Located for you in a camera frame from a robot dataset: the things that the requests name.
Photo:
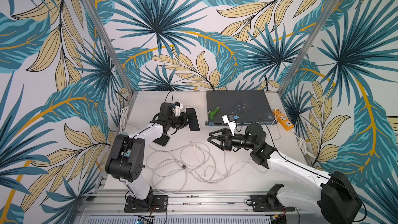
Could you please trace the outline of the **phone with light blue case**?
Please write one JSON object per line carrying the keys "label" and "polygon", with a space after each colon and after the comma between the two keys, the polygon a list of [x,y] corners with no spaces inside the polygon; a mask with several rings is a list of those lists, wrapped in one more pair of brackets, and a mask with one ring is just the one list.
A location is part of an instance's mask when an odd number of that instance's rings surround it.
{"label": "phone with light blue case", "polygon": [[170,140],[170,137],[168,135],[164,134],[161,137],[155,139],[153,142],[162,147],[165,147],[168,144],[169,140]]}

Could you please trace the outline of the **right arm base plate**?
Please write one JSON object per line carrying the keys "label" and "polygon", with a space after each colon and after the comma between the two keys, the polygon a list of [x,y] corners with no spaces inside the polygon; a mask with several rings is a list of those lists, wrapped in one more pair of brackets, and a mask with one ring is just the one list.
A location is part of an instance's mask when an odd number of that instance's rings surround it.
{"label": "right arm base plate", "polygon": [[246,205],[252,207],[254,212],[294,212],[294,207],[283,206],[276,196],[266,195],[251,195],[246,200]]}

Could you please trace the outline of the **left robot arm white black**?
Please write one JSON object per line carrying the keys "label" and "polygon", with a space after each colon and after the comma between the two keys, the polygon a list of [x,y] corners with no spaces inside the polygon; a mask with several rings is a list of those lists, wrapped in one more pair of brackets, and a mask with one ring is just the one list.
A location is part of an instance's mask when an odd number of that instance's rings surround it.
{"label": "left robot arm white black", "polygon": [[148,201],[152,187],[141,176],[146,143],[168,142],[169,129],[183,129],[193,123],[195,117],[196,114],[189,115],[188,110],[182,112],[178,102],[162,103],[159,113],[148,126],[136,134],[119,134],[115,137],[105,166],[106,173],[122,182],[135,199]]}

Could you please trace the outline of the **phone with white case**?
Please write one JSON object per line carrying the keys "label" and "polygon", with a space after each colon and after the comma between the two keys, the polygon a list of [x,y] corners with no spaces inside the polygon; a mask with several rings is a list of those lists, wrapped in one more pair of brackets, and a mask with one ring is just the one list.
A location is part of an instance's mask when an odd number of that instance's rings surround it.
{"label": "phone with white case", "polygon": [[194,108],[186,108],[186,115],[190,131],[191,132],[200,131],[200,125],[196,110]]}

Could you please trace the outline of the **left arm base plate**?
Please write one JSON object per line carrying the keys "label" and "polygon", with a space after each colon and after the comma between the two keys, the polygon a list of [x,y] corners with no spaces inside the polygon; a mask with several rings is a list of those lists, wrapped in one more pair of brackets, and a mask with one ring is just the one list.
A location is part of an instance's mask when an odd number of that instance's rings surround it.
{"label": "left arm base plate", "polygon": [[139,200],[133,196],[127,196],[125,213],[166,213],[169,203],[169,196],[154,195],[148,196],[146,200]]}

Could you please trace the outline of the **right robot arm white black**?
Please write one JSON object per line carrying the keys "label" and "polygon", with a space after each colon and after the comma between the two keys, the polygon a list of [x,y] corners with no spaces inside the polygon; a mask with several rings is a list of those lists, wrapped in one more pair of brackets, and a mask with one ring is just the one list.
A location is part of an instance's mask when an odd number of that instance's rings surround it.
{"label": "right robot arm white black", "polygon": [[310,190],[301,195],[294,190],[280,192],[282,184],[276,184],[275,197],[282,206],[303,208],[322,215],[331,224],[352,224],[364,204],[347,176],[339,171],[330,174],[300,163],[269,145],[263,127],[250,124],[244,134],[236,134],[228,128],[209,133],[208,142],[221,150],[234,147],[249,149],[250,157],[266,169],[282,173]]}

